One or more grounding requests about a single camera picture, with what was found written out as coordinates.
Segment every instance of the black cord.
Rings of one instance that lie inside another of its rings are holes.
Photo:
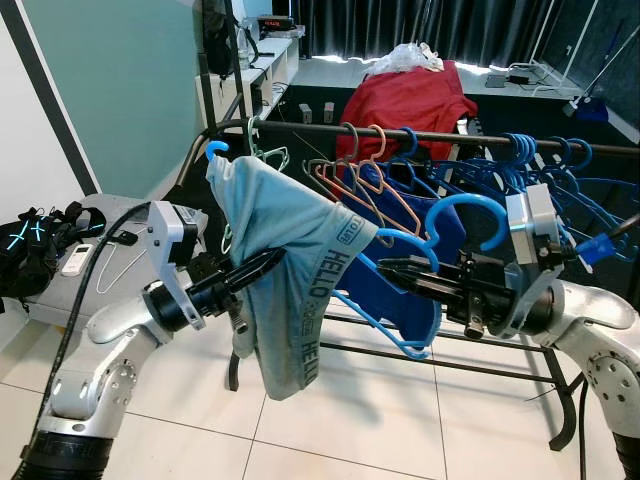
[[[104,249],[107,242],[111,239],[111,237],[116,233],[116,231],[133,215],[138,213],[139,211],[148,208],[149,202],[142,203],[140,205],[136,205],[131,208],[129,211],[124,213],[119,219],[113,222],[111,228],[107,230],[104,237],[91,255],[89,259],[89,263],[87,263],[87,268],[82,275],[82,281],[80,282],[80,286],[78,287],[78,293],[76,293],[76,298],[73,302],[73,307],[71,308],[71,313],[69,314],[69,319],[67,320],[66,330],[64,335],[62,335],[62,340],[60,340],[60,345],[58,346],[58,351],[56,352],[56,357],[53,360],[53,364],[51,365],[51,371],[49,372],[49,379],[47,380],[47,386],[44,389],[44,394],[42,396],[42,402],[40,403],[40,409],[38,410],[38,416],[36,417],[36,423],[33,426],[33,431],[31,433],[31,440],[29,441],[29,445],[33,445],[33,442],[38,433],[38,422],[40,421],[40,417],[42,416],[47,401],[51,396],[51,389],[53,387],[53,380],[58,373],[58,369],[62,364],[62,360],[64,360],[64,356],[67,352],[67,348],[69,347],[69,341],[71,340],[71,335],[73,334],[73,330],[76,326],[76,321],[78,320],[78,314],[80,313],[80,306],[82,305],[82,300],[84,298],[84,294],[87,290],[87,286],[89,285],[89,280],[91,279],[91,273],[93,272],[96,263],[98,262],[98,257],[100,253]]]
[[[587,400],[587,392],[589,391],[589,383],[585,378],[582,381],[582,390],[580,391],[580,404],[578,406],[578,441],[580,442],[580,480],[587,480],[587,458],[584,441],[584,411]]]
[[[640,223],[640,213],[636,213],[633,217],[627,218],[624,222],[611,230],[607,234],[607,237],[613,240],[614,238],[619,237],[620,235],[623,235],[631,230],[638,223]]]
[[[262,73],[264,73],[264,78],[265,80],[269,80],[269,76],[267,75],[267,71],[262,68],[262,67],[256,67],[255,65],[251,64],[249,65],[249,68],[255,69],[255,70],[262,70]]]

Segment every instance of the white wire hanger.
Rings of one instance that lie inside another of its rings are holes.
[[[289,150],[287,147],[278,147],[269,151],[262,151],[258,148],[258,146],[253,141],[253,123],[255,120],[259,118],[258,116],[250,117],[247,121],[247,132],[249,134],[249,149],[250,155],[262,160],[264,163],[269,165],[268,160],[271,157],[279,157],[280,163],[276,170],[282,172],[287,165],[289,165]],[[224,227],[224,234],[222,235],[222,241],[220,242],[220,251],[226,255],[231,250],[231,241],[233,240],[233,232],[231,231],[231,226],[227,223]]]

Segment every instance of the small box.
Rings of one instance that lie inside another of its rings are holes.
[[[307,105],[306,103],[301,103],[300,105],[298,105],[298,107],[300,107],[300,113],[302,114],[302,123],[311,123],[313,122],[313,118],[312,118],[312,112],[311,109],[309,108],[309,105]]]
[[[325,102],[324,104],[324,123],[333,123],[333,102]]]

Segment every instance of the metal bracket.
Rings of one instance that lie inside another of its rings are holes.
[[[203,318],[185,292],[192,285],[189,275],[184,271],[179,272],[176,264],[170,260],[172,249],[183,241],[185,219],[178,215],[171,203],[151,202],[148,223],[147,251],[159,279],[193,328],[204,328],[206,324]]]
[[[502,338],[520,331],[533,304],[564,270],[562,262],[544,269],[538,264],[540,252],[536,250],[535,237],[548,236],[551,242],[560,243],[556,211],[547,186],[529,186],[526,193],[508,196],[506,204],[517,263],[507,265],[505,284],[518,292],[518,301],[504,322],[490,328],[491,333]]]

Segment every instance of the remote control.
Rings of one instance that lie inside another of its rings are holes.
[[[90,252],[93,249],[93,245],[90,243],[83,243],[73,249],[73,253],[67,259],[67,262],[62,267],[60,272],[63,277],[75,277],[82,271],[82,267],[87,263],[88,258],[91,256]]]

